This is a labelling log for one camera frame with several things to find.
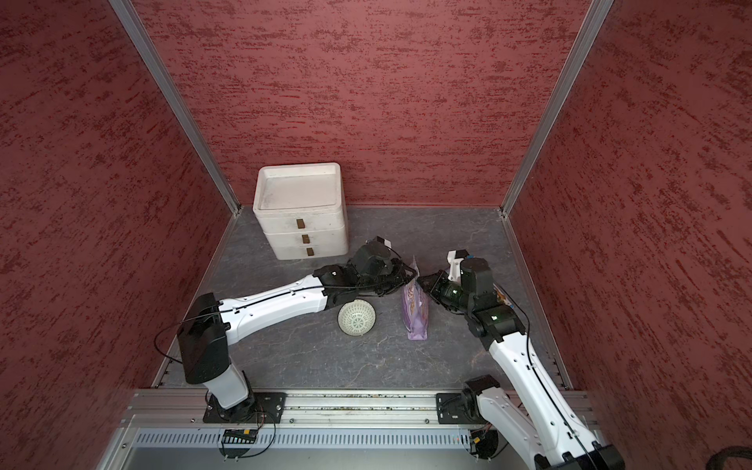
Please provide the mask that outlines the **purple oats bag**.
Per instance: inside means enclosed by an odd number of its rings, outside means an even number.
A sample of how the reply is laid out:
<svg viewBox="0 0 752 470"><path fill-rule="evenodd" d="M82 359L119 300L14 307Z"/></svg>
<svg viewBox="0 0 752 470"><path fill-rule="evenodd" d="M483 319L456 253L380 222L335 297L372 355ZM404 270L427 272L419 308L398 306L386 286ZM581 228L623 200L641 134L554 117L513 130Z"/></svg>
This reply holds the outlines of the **purple oats bag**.
<svg viewBox="0 0 752 470"><path fill-rule="evenodd" d="M426 341L429 325L429 298L417 278L403 287L403 324L411 341Z"/></svg>

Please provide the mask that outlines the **green patterned breakfast bowl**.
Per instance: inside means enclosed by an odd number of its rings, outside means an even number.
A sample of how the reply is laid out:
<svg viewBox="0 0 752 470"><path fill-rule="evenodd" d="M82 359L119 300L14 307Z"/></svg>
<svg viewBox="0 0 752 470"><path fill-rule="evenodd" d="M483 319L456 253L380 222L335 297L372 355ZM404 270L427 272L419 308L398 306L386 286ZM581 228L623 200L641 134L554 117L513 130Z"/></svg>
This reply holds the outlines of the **green patterned breakfast bowl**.
<svg viewBox="0 0 752 470"><path fill-rule="evenodd" d="M338 325L349 336L365 335L371 331L375 322L376 310L366 301L352 301L343 305L338 312Z"/></svg>

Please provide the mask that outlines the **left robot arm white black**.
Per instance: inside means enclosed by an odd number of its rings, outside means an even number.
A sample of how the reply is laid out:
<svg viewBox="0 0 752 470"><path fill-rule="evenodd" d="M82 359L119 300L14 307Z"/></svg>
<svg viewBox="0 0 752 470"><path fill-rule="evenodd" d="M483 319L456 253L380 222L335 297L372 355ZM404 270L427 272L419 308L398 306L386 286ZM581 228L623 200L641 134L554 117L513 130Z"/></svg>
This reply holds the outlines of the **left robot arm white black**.
<svg viewBox="0 0 752 470"><path fill-rule="evenodd" d="M232 363L229 347L277 323L342 307L364 295L384 297L417 278L417 270L376 237L348 262L329 264L291 284L260 294L218 300L198 297L176 338L185 381L210 393L211 407L230 416L255 404L249 381Z"/></svg>

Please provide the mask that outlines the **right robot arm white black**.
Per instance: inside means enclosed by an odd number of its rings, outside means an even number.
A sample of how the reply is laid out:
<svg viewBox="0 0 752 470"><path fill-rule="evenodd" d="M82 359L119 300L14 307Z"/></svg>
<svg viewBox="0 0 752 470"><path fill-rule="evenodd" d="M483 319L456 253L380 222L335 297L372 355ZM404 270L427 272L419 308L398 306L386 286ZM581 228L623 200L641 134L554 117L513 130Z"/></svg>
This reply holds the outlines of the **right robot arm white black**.
<svg viewBox="0 0 752 470"><path fill-rule="evenodd" d="M434 302L465 318L516 391L520 407L494 380L479 377L466 382L464 407L491 424L528 468L625 468L617 448L603 444L561 395L532 345L528 316L497 287L486 260L463 257L417 283Z"/></svg>

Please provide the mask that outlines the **dog book Why Dogs Bark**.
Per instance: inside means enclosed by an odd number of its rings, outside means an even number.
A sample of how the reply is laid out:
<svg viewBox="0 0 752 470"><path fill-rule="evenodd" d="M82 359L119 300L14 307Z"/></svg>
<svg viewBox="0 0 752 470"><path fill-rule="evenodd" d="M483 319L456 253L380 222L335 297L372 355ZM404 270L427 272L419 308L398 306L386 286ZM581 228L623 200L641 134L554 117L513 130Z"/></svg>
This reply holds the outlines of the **dog book Why Dogs Bark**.
<svg viewBox="0 0 752 470"><path fill-rule="evenodd" d="M501 286L495 284L493 286L495 288L495 293L497 293L497 298L501 303L504 303L505 305L509 306L511 309L515 309L515 303L511 300L511 297L501 288Z"/></svg>

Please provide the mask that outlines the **white three-drawer storage box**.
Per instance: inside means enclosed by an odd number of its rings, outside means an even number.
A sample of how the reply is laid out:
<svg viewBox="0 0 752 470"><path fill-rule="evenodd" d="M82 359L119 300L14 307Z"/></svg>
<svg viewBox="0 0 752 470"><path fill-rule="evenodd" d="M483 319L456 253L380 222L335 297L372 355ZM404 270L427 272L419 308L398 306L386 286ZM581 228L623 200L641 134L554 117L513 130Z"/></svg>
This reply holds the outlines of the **white three-drawer storage box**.
<svg viewBox="0 0 752 470"><path fill-rule="evenodd" d="M265 166L253 212L278 260L338 257L350 250L341 167Z"/></svg>

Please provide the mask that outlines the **right controller board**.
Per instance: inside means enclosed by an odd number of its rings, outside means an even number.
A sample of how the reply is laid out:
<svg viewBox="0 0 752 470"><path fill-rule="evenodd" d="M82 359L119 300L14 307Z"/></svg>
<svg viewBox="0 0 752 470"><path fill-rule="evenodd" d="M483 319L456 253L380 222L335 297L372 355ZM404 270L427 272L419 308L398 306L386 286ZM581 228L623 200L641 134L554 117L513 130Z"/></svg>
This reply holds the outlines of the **right controller board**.
<svg viewBox="0 0 752 470"><path fill-rule="evenodd" d="M476 429L469 434L469 453L478 459L491 459L499 448L499 433L492 428Z"/></svg>

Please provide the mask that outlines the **controller board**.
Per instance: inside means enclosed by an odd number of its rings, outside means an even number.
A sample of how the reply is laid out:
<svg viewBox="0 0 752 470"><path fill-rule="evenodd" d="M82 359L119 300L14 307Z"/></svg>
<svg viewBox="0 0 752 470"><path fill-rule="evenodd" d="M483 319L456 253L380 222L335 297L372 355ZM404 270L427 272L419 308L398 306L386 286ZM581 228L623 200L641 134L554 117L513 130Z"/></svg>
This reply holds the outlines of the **controller board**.
<svg viewBox="0 0 752 470"><path fill-rule="evenodd" d="M469 453L478 459L491 459L499 448L499 433L492 428L476 429L469 434Z"/></svg>
<svg viewBox="0 0 752 470"><path fill-rule="evenodd" d="M254 445L259 431L251 429L226 429L223 431L221 444L223 445Z"/></svg>

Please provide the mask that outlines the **left controller board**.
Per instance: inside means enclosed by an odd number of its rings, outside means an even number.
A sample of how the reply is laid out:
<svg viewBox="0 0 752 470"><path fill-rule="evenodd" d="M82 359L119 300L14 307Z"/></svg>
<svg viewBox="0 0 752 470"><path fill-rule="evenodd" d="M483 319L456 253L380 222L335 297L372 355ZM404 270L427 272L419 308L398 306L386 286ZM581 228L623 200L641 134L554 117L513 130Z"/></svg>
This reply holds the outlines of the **left controller board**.
<svg viewBox="0 0 752 470"><path fill-rule="evenodd" d="M221 444L223 445L254 445L259 431L251 429L226 429L223 431Z"/></svg>

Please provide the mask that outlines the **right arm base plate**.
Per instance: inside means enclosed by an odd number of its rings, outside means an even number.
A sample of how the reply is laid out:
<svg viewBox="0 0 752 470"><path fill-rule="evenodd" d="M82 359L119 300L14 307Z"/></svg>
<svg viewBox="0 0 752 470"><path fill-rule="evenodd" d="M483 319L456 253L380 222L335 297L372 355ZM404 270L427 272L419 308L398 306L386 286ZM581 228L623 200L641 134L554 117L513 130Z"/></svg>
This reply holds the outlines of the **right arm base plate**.
<svg viewBox="0 0 752 470"><path fill-rule="evenodd" d="M482 425L486 421L479 413L476 396L472 393L440 393L436 395L438 421L442 425Z"/></svg>

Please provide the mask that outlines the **aluminium mounting rail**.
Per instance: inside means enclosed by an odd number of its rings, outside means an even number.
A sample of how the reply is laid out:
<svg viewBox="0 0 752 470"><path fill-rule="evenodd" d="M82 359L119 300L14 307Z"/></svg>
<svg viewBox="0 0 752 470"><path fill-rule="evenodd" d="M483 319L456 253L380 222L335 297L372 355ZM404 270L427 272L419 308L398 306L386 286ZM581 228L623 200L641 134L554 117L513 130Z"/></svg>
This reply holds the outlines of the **aluminium mounting rail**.
<svg viewBox="0 0 752 470"><path fill-rule="evenodd" d="M439 426L473 428L481 425L442 425L436 395L458 393L438 390L258 390L285 393L279 428L409 428ZM202 428L206 393L193 388L138 390L128 405L121 426L141 428Z"/></svg>

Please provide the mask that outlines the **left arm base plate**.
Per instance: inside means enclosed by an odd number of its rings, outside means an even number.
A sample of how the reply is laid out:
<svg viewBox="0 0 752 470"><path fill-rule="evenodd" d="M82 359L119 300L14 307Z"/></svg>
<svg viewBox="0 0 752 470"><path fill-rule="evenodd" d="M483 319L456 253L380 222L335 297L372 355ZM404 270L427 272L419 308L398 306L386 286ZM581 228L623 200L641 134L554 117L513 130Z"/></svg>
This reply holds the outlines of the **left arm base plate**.
<svg viewBox="0 0 752 470"><path fill-rule="evenodd" d="M203 422L208 424L279 424L284 413L285 393L255 393L230 409L223 409L210 392L205 394Z"/></svg>

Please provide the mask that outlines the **right corner aluminium post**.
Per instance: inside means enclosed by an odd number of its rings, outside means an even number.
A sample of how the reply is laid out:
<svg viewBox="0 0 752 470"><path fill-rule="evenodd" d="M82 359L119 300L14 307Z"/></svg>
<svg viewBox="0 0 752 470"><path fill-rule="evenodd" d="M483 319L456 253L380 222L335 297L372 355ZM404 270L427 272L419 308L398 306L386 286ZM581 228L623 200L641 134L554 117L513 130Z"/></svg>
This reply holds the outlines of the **right corner aluminium post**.
<svg viewBox="0 0 752 470"><path fill-rule="evenodd" d="M542 152L542 148L544 148L544 144L548 140L548 135L550 135L566 103L580 70L583 68L613 4L613 0L593 0L591 2L572 48L556 80L556 84L552 89L550 99L546 103L544 113L540 117L539 125L522 159L520 168L513 177L501 204L501 216L505 219L511 216L523 187Z"/></svg>

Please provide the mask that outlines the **corner aluminium post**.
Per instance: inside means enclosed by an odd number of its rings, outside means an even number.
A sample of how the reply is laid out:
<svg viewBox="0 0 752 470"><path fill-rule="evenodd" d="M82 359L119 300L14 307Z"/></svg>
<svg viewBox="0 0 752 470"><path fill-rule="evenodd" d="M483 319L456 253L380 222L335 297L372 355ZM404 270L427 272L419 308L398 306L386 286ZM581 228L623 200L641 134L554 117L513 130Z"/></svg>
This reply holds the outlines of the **corner aluminium post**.
<svg viewBox="0 0 752 470"><path fill-rule="evenodd" d="M174 117L177 119L184 134L190 141L211 180L213 180L215 188L217 188L217 191L221 194L221 197L229 208L231 215L233 215L233 217L238 217L242 211L242 204L239 202L239 199L227 181L219 163L209 147L209 144L203 137L198 124L178 91L165 62L161 58L144 23L142 23L137 14L133 3L127 0L110 0L109 4L114 10L117 19L125 29L127 36L134 45L148 72L150 72L154 82L156 82L160 92L162 92L164 99L166 99L166 103L170 106Z"/></svg>
<svg viewBox="0 0 752 470"><path fill-rule="evenodd" d="M566 103L580 70L583 68L613 4L613 0L593 0L591 2L572 48L556 80L556 84L552 89L550 99L546 103L544 113L540 117L539 125L522 159L520 168L513 177L501 204L501 216L505 219L511 216L523 187L542 152L542 148L544 148L544 144L548 140L548 135L550 135Z"/></svg>

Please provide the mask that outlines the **left corner aluminium post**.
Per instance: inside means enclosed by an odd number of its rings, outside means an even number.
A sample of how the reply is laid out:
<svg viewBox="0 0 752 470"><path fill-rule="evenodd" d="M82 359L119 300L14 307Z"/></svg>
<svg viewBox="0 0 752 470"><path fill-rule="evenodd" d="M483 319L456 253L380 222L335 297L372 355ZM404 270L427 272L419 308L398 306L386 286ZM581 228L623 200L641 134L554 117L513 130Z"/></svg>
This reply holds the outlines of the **left corner aluminium post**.
<svg viewBox="0 0 752 470"><path fill-rule="evenodd" d="M233 215L233 217L238 217L242 211L242 204L239 202L239 199L227 181L219 163L209 147L209 144L203 137L198 124L178 91L165 62L161 58L144 23L142 23L137 14L133 3L127 0L110 0L109 4L114 10L117 19L125 29L127 36L134 45L148 72L150 72L154 82L156 82L160 92L162 92L164 99L166 99L166 103L170 106L174 117L177 119L184 134L190 141L211 180L213 180L215 188L217 188L217 191L221 194L221 197L229 208L231 215Z"/></svg>

